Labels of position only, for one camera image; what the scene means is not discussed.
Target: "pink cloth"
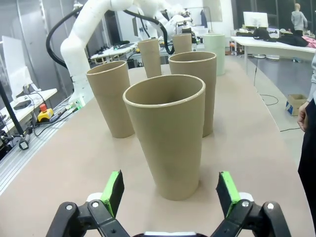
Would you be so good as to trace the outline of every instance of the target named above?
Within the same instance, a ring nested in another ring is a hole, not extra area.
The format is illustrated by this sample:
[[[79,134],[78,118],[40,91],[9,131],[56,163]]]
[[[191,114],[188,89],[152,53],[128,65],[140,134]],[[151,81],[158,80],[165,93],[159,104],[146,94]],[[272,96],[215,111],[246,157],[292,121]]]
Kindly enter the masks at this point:
[[[308,45],[306,47],[316,48],[316,39],[312,39],[308,36],[302,36],[302,38],[308,42]]]

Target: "person's hand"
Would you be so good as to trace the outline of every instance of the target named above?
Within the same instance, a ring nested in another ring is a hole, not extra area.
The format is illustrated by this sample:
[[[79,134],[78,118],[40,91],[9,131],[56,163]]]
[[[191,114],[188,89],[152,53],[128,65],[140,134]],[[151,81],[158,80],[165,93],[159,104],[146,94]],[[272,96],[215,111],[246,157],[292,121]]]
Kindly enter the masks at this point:
[[[303,132],[306,132],[308,126],[308,118],[306,114],[306,107],[308,106],[309,102],[306,102],[304,105],[300,107],[297,123],[302,129]]]

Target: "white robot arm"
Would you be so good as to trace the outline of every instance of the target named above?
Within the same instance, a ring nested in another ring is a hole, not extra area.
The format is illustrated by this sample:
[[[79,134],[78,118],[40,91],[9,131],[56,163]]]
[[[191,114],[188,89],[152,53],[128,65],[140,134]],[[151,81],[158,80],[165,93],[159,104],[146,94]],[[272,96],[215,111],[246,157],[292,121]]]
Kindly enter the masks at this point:
[[[160,10],[165,10],[166,7],[173,9],[165,0],[89,0],[82,8],[69,37],[63,41],[60,49],[74,84],[74,93],[70,98],[70,102],[77,102],[84,106],[86,102],[93,98],[86,77],[90,65],[84,49],[105,12],[108,10],[126,10],[133,4],[141,8],[145,16],[156,17],[162,25],[172,28],[160,13]],[[171,12],[176,14],[181,11],[182,9],[177,6]]]

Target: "black pants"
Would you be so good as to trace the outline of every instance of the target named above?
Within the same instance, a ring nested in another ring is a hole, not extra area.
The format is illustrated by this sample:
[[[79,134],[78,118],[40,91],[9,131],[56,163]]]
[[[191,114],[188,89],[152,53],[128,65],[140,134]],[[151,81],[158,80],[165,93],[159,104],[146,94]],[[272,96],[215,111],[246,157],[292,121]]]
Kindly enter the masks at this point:
[[[316,231],[316,105],[312,100],[306,107],[308,128],[304,135],[298,173],[309,203]]]
[[[293,34],[296,35],[296,36],[302,37],[303,36],[303,31],[294,31]]]

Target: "brown cup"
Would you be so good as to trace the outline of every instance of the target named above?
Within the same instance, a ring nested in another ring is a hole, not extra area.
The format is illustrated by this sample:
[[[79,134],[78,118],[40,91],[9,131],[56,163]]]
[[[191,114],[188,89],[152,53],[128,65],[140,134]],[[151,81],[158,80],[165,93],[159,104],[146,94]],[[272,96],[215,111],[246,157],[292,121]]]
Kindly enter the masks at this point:
[[[131,86],[123,99],[161,196],[190,197],[199,181],[205,83],[160,76]]]
[[[187,52],[169,58],[172,74],[185,74],[202,79],[206,84],[205,118],[203,137],[213,131],[216,85],[216,54],[210,52]]]
[[[175,54],[192,51],[192,35],[191,34],[173,35],[172,41],[173,41]]]
[[[147,78],[161,76],[158,39],[143,40],[138,43]]]
[[[124,91],[130,87],[127,63],[116,61],[92,68],[87,78],[112,136],[133,135],[135,132],[122,99]]]

